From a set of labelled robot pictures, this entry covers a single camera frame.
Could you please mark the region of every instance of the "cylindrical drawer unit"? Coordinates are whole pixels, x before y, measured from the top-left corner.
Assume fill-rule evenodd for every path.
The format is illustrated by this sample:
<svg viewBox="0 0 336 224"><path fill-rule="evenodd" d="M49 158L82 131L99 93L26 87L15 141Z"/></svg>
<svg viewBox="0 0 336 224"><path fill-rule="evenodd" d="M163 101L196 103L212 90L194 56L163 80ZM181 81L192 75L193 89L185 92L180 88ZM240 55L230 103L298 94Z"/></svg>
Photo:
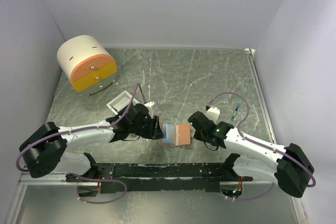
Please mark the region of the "cylindrical drawer unit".
<svg viewBox="0 0 336 224"><path fill-rule="evenodd" d="M89 35L65 42L57 60L73 88L80 93L96 93L114 81L117 64L113 57Z"/></svg>

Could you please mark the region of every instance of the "purple cable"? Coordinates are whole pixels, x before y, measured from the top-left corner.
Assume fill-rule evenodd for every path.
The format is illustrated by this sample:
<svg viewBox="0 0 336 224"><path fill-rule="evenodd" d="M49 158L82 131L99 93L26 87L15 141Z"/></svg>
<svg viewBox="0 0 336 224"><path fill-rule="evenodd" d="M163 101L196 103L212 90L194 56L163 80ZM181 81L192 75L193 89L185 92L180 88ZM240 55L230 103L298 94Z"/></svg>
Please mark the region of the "purple cable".
<svg viewBox="0 0 336 224"><path fill-rule="evenodd" d="M314 186L316 185L316 180L315 180L314 176L312 175L312 173L311 173L307 168L305 168L304 165L302 165L302 164L301 164L299 161L297 161L295 158L289 156L287 153L284 153L284 152L282 152L282 151L280 151L280 150L278 150L278 149L273 149L272 147L270 147L270 146L268 146L268 145L266 145L266 144L259 143L259 142L254 141L254 140L252 140L252 139L250 139L250 138L248 138L248 137L246 137L246 136L243 135L242 131L240 130L240 126L241 126L242 123L244 123L244 122L246 121L246 119L248 118L248 115L250 114L250 106L248 105L246 99L245 99L242 95L240 95L240 94L238 94L238 93L235 93L235 92L229 92L229 91L228 91L228 92L223 92L223 93L220 93L220 94L216 95L214 98L212 98L212 99L210 100L210 102L209 102L208 105L210 106L210 105L211 105L211 104L212 104L218 97L220 97L220 96L223 95L223 94L233 94L233 95L236 95L236 96L240 97L240 98L245 102L245 104L246 104L246 115L245 115L244 118L237 124L237 130L238 130L239 135L240 135L241 137L243 137L245 140L250 141L251 143L254 143L254 144L256 144L256 145L259 145L259 146L264 147L264 148L266 148L266 149L269 149L269 150L271 150L271 151L277 152L277 153L281 154L282 156L285 156L285 157L288 158L289 160L293 161L295 164L297 164L298 166L300 166L300 168L302 168L302 169L303 169L303 170L310 176L310 178L311 178L311 180L312 180L312 184L311 184L311 185L307 185L307 187L314 187ZM253 198L242 199L242 200L244 200L244 201L248 201L248 200L253 200L253 199L256 199L256 198L260 198L260 197L262 197L262 196L268 194L268 193L273 189L273 186L274 186L274 184L272 183L270 189L267 190L267 191L266 191L265 193L263 193L262 195L259 195L259 196L253 197Z"/></svg>
<svg viewBox="0 0 336 224"><path fill-rule="evenodd" d="M132 104L132 102L133 102L133 99L134 99L134 97L135 97L135 94L136 94L138 88L140 89L140 92L141 92L141 95L142 95L142 98L143 98L143 102L144 102L144 103L147 103L147 100L146 100L146 98L145 98L145 96L144 96L144 94L143 94L142 88L141 88L140 84L137 83L136 86L135 86L135 88L134 88L134 91L133 91L133 94L132 94L130 103L127 105L127 107L126 107L124 113L123 113L117 120L115 120L113 123L111 123L111 124L108 125L108 126L99 126L99 127L96 127L96 126L88 126L88 127L82 127L82 128L74 129L74 130L71 130L71 131L57 132L57 133L51 134L51 135L49 135L49 136L45 136L45 137L41 138L40 140L34 142L33 144L28 145L27 147L25 147L25 148L19 153L18 157L16 158L16 168L17 168L19 171L21 171L21 172L28 172L29 170L27 170L27 169L23 169L23 168L20 167L20 159L21 159L21 157L22 157L22 156L23 156L29 149L33 148L34 146L36 146L36 145L38 145L38 144L40 144L40 143L42 143L42 142L44 142L44 141L47 141L47 140L51 139L52 137L60 136L60 135L63 135L63 134L70 134L70 133L72 133L72 132L87 131L87 130L94 130L94 129L97 129L97 130L99 130L99 129L108 129L108 128L110 128L110 127L113 127L114 125L116 125L117 123L119 123L119 122L123 119L123 117L127 114L128 110L129 110L130 107L131 107L131 104ZM83 201L83 202L87 202L87 203L91 203L91 204L106 204L106 203L114 202L114 201L120 199L120 198L123 197L123 196L126 194L126 192L127 192L127 186L126 186L126 184L125 184L124 182L120 181L120 180L114 180L114 179L88 179L88 178L84 178L84 177L82 177L82 176L79 176L79 175L77 175L77 174L72 174L72 175L74 175L75 177L78 177L78 178L80 178L80 179L87 180L87 181L92 181L92 182L116 182L116 183L122 184L122 185L125 187L125 191L124 191L124 193L123 193L122 195L120 195L119 197L117 197L117 198L115 198L115 199L113 199L113 200L103 201L103 202L94 202L94 201L84 200L84 199L82 199L82 198L79 197L79 192L78 192L78 190L77 190L77 195L78 195L79 199L80 199L81 201Z"/></svg>
<svg viewBox="0 0 336 224"><path fill-rule="evenodd" d="M121 180L116 180L116 179L93 179L93 178L85 178L85 177L80 176L80 175L75 174L75 173L70 173L70 174L72 176L75 176L75 177L79 178L79 179L83 179L83 180L86 180L86 181L89 181L89 182L114 182L114 183L119 183L119 184L124 186L124 192L121 195L119 195L118 197L116 197L114 199L111 199L111 200L108 200L108 201L98 201L98 202L97 201L84 200L83 198L81 198L79 196L79 188L77 187L77 197L80 201L82 201L84 203L96 204L96 205L108 204L108 203L111 203L111 202L115 202L118 199L121 199L127 193L127 185Z"/></svg>

